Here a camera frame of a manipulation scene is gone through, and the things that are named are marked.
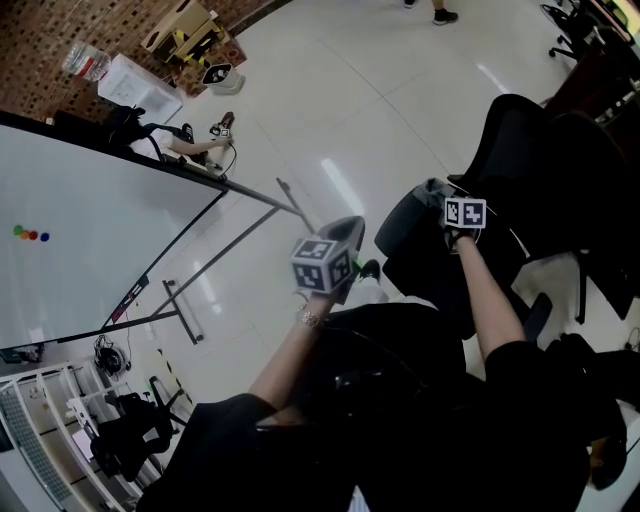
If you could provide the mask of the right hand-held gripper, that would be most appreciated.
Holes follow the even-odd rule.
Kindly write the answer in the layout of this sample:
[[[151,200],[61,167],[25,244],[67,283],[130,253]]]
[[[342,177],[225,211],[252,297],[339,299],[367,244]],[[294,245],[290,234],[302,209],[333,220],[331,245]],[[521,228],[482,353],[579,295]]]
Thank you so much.
[[[484,229],[487,208],[484,199],[457,198],[445,199],[444,223],[457,229]]]

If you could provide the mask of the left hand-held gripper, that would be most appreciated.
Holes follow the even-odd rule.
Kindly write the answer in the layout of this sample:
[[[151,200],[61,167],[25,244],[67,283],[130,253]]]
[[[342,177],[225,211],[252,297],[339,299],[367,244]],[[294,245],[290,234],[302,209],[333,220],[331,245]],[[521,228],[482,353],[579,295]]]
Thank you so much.
[[[290,257],[298,289],[334,295],[337,304],[344,304],[357,273],[364,234],[365,219],[350,216],[326,224],[310,238],[299,239]]]

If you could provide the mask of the grey cloth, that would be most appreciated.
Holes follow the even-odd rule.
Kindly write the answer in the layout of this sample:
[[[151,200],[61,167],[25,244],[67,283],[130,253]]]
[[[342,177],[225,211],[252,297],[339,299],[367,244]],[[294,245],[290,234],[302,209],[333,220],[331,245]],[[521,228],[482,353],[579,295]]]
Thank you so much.
[[[429,178],[412,191],[413,196],[425,207],[439,210],[445,208],[446,200],[453,197],[455,193],[454,187],[438,178]]]

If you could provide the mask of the person's left forearm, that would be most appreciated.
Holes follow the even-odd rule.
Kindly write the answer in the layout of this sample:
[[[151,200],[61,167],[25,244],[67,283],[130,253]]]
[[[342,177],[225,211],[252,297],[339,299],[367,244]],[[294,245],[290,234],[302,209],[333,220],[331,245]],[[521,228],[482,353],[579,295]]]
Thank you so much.
[[[296,320],[266,366],[249,388],[249,393],[276,411],[268,425],[292,426],[301,420],[294,406],[288,406],[292,389],[315,345],[321,326],[336,302],[336,294],[312,294],[296,313]]]

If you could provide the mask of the person's right forearm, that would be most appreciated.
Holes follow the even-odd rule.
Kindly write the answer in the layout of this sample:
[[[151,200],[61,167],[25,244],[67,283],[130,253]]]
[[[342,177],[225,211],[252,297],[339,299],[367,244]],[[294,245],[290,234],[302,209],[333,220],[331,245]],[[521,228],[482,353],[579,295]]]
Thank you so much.
[[[525,340],[523,325],[487,267],[475,242],[461,238],[458,256],[464,272],[483,360],[496,349]]]

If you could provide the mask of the person's black shoe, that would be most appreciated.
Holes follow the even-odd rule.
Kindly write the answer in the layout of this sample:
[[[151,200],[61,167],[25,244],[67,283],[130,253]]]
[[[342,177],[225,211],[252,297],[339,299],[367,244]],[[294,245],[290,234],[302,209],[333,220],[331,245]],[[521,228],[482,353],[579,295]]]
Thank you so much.
[[[375,260],[368,260],[360,269],[356,283],[359,285],[379,286],[381,279],[381,265]]]

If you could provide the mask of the black office chair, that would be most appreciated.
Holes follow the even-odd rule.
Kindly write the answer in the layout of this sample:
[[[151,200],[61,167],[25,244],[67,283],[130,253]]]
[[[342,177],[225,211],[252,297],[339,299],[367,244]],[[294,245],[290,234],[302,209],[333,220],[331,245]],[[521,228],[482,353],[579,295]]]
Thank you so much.
[[[596,20],[589,11],[590,0],[568,0],[571,10],[565,11],[560,5],[541,4],[543,14],[561,31],[557,46],[548,50],[551,58],[563,55],[578,61],[589,47],[589,39],[596,26]]]
[[[522,267],[572,253],[557,187],[565,146],[552,139],[558,132],[553,119],[522,96],[496,98],[468,170],[445,182],[456,189],[454,196],[486,201],[486,226],[476,244],[518,314],[524,303],[511,286]],[[429,216],[386,258],[383,271],[401,293],[433,303],[456,337],[474,335],[460,258],[445,242],[443,210],[429,208]]]
[[[565,137],[557,187],[561,219],[579,268],[576,320],[586,319],[592,282],[617,316],[640,298],[640,171],[609,134],[584,114],[562,114],[552,125]]]

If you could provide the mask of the black whiteboard stand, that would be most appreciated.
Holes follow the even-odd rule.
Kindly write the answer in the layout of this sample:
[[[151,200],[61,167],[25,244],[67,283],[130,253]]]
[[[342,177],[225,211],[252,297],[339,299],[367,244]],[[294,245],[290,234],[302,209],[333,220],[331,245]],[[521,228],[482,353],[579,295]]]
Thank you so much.
[[[146,317],[141,317],[135,320],[127,320],[122,323],[117,323],[115,314],[112,315],[105,325],[92,333],[92,336],[106,336],[108,333],[117,332],[121,330],[129,330],[132,327],[136,327],[143,324],[151,324],[153,322],[157,322],[160,320],[177,317],[189,339],[191,340],[193,345],[197,345],[204,339],[202,334],[196,335],[191,326],[189,325],[183,311],[181,310],[177,299],[178,297],[186,291],[194,282],[196,282],[204,273],[206,273],[211,267],[213,267],[218,261],[220,261],[224,256],[226,256],[231,250],[233,250],[236,246],[238,246],[242,241],[248,238],[253,232],[255,232],[259,227],[265,224],[269,219],[271,219],[276,213],[279,211],[290,213],[294,216],[300,218],[303,224],[306,226],[306,229],[310,234],[315,234],[316,229],[310,222],[308,216],[304,213],[303,209],[300,207],[299,203],[295,199],[290,185],[277,177],[276,182],[282,192],[285,194],[288,201],[291,203],[290,207],[285,207],[283,203],[279,203],[275,199],[269,198],[267,196],[263,196],[258,194],[257,192],[241,191],[241,186],[239,184],[232,183],[231,181],[227,181],[223,183],[223,193],[227,192],[237,192],[241,195],[249,197],[255,201],[267,204],[271,206],[271,209],[266,212],[263,216],[261,216],[257,221],[251,224],[248,228],[246,228],[240,235],[234,238],[228,245],[226,245],[221,251],[219,251],[215,256],[213,256],[206,264],[204,264],[199,270],[197,270],[187,281],[185,281],[182,285],[180,285],[175,291],[172,288],[175,286],[175,282],[173,280],[163,281],[163,287],[168,295],[168,298],[150,315]]]

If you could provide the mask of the dark wooden table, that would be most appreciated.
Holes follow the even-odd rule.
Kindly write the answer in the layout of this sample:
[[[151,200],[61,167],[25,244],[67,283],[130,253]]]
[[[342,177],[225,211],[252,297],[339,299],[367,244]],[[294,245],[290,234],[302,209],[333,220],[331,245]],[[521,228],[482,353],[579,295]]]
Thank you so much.
[[[589,11],[589,47],[544,109],[586,115],[640,164],[640,9],[636,0],[590,0]]]

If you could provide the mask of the person's black clothing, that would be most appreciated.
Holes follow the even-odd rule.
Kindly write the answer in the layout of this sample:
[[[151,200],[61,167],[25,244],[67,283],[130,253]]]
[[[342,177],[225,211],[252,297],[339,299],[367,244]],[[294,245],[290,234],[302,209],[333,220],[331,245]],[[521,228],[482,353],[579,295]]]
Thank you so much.
[[[627,442],[618,407],[591,411],[546,349],[508,343],[466,370],[441,313],[414,303],[332,314],[276,414],[249,391],[197,405],[136,512],[575,512],[591,443]]]

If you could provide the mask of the white waste bin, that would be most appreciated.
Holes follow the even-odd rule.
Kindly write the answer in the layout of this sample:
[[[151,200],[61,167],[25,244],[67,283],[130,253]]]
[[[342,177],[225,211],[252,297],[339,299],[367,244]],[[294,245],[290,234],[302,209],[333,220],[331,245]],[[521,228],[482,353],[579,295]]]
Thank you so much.
[[[235,95],[244,86],[246,77],[229,64],[212,65],[206,70],[202,84],[217,95]]]

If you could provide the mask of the large whiteboard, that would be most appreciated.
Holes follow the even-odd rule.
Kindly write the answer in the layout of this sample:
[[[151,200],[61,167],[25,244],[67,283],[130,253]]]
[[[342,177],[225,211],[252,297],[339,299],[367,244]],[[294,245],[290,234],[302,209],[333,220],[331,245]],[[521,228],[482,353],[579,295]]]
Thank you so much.
[[[101,328],[217,195],[0,112],[0,349]]]

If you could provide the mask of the small black chair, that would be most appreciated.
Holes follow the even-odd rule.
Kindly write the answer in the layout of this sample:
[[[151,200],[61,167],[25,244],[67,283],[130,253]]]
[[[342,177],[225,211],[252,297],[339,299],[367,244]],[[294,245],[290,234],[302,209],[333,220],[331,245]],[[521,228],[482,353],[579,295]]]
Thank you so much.
[[[154,401],[142,399],[138,393],[105,396],[105,402],[116,409],[119,417],[97,425],[90,450],[106,477],[121,475],[133,482],[152,455],[169,449],[172,438],[179,433],[175,424],[187,426],[173,412],[175,402],[187,394],[180,388],[168,402],[163,402],[158,382],[156,376],[149,379]]]

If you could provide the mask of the brown cardboard box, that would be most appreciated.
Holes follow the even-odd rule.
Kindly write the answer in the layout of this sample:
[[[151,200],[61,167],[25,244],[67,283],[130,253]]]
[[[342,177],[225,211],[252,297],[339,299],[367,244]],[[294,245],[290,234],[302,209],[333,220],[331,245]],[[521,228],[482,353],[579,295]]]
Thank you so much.
[[[181,0],[150,31],[141,46],[162,62],[180,60],[197,65],[225,37],[210,11],[196,0]]]

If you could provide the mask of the white metal shelf rack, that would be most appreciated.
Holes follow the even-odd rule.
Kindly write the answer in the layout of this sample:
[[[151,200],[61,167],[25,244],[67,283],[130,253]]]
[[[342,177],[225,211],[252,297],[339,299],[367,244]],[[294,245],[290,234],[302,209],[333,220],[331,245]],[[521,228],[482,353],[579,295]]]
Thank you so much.
[[[120,417],[108,400],[133,391],[89,359],[0,376],[0,426],[56,512],[132,512],[160,477],[156,457],[131,482],[105,475],[90,457],[89,436]]]

